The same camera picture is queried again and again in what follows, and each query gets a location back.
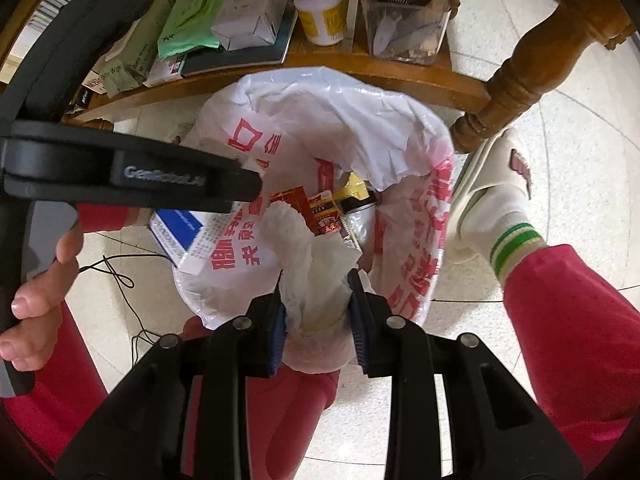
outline wire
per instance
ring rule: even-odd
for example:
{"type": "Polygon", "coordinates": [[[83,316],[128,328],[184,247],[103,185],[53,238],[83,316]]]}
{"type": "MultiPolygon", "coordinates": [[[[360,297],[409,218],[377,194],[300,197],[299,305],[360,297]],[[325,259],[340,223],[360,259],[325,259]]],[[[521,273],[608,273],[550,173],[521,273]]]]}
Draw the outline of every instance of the wire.
{"type": "Polygon", "coordinates": [[[165,260],[169,260],[169,261],[171,260],[167,256],[164,256],[164,254],[114,254],[113,256],[105,256],[103,254],[101,260],[98,260],[97,262],[91,265],[80,267],[78,271],[78,274],[81,274],[86,270],[90,270],[90,269],[97,270],[98,272],[110,274],[115,278],[116,285],[118,285],[118,288],[120,289],[120,293],[124,298],[125,303],[129,307],[130,311],[133,312],[133,315],[136,316],[136,319],[138,320],[138,324],[140,325],[140,332],[138,332],[135,336],[131,338],[131,367],[133,368],[133,366],[138,362],[140,358],[138,343],[140,341],[144,341],[148,345],[153,346],[155,342],[160,338],[161,335],[157,332],[153,332],[152,330],[147,330],[145,326],[142,324],[142,319],[140,319],[140,316],[138,315],[138,313],[129,303],[129,300],[127,299],[127,295],[124,293],[124,290],[122,287],[125,287],[131,290],[136,286],[136,283],[131,279],[131,277],[127,276],[126,274],[121,274],[116,271],[116,269],[111,264],[111,260],[114,260],[117,258],[164,258],[165,260]],[[106,269],[98,268],[100,264],[104,264],[105,267],[107,268],[106,269]]]}

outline clear plastic container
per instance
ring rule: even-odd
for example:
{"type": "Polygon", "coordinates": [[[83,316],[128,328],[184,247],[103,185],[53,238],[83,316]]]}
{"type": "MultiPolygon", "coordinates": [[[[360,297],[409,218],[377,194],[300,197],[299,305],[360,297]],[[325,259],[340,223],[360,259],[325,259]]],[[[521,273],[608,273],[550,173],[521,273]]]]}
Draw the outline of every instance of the clear plastic container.
{"type": "Polygon", "coordinates": [[[362,0],[369,53],[420,65],[436,61],[449,23],[449,0],[425,7],[362,0]]]}

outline tile floor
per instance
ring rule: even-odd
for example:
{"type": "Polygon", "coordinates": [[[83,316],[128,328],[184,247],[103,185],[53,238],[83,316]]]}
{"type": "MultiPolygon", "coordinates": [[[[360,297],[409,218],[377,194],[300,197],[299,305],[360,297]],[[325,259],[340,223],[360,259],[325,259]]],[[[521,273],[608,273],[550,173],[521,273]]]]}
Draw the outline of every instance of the tile floor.
{"type": "MultiPolygon", "coordinates": [[[[551,0],[463,0],[450,24],[457,70],[487,79],[522,35],[555,8],[551,0]]],[[[169,140],[193,122],[206,96],[164,102],[111,118],[122,132],[169,140]]],[[[455,110],[437,110],[451,124],[455,110]]],[[[631,41],[608,52],[590,47],[558,90],[516,121],[528,143],[534,177],[531,216],[551,244],[570,243],[587,263],[640,306],[640,54],[631,41]]],[[[81,264],[103,254],[153,254],[143,228],[93,234],[81,264]]],[[[190,311],[175,290],[170,265],[160,258],[116,260],[136,280],[127,291],[147,328],[179,331],[190,311]]],[[[530,391],[520,348],[489,267],[478,258],[444,265],[425,328],[457,336],[477,333],[530,391]]],[[[114,281],[80,276],[68,299],[107,386],[130,367],[130,338],[139,331],[114,281]]],[[[338,397],[320,421],[299,479],[382,478],[388,435],[389,380],[364,380],[346,367],[338,397]]],[[[442,433],[448,427],[441,412],[442,433]]],[[[451,470],[443,439],[443,474],[451,470]]]]}

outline hand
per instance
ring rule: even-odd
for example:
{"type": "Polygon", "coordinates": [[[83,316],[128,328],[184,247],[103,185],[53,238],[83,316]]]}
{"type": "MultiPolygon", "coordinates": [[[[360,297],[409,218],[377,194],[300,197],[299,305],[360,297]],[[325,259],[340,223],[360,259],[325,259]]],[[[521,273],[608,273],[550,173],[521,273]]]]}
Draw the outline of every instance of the hand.
{"type": "Polygon", "coordinates": [[[23,283],[11,307],[21,322],[0,334],[0,357],[20,372],[40,370],[53,355],[62,323],[60,303],[76,276],[82,250],[82,229],[76,224],[56,245],[49,270],[23,283]]]}

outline white sock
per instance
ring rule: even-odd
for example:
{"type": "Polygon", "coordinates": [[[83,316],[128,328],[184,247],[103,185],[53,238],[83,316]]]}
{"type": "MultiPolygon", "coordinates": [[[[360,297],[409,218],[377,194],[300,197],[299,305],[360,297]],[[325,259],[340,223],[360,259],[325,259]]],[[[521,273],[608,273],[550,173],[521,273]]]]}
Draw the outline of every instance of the white sock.
{"type": "Polygon", "coordinates": [[[460,225],[462,242],[489,262],[501,285],[526,256],[546,247],[529,222],[527,203],[513,186],[491,187],[460,225]]]}

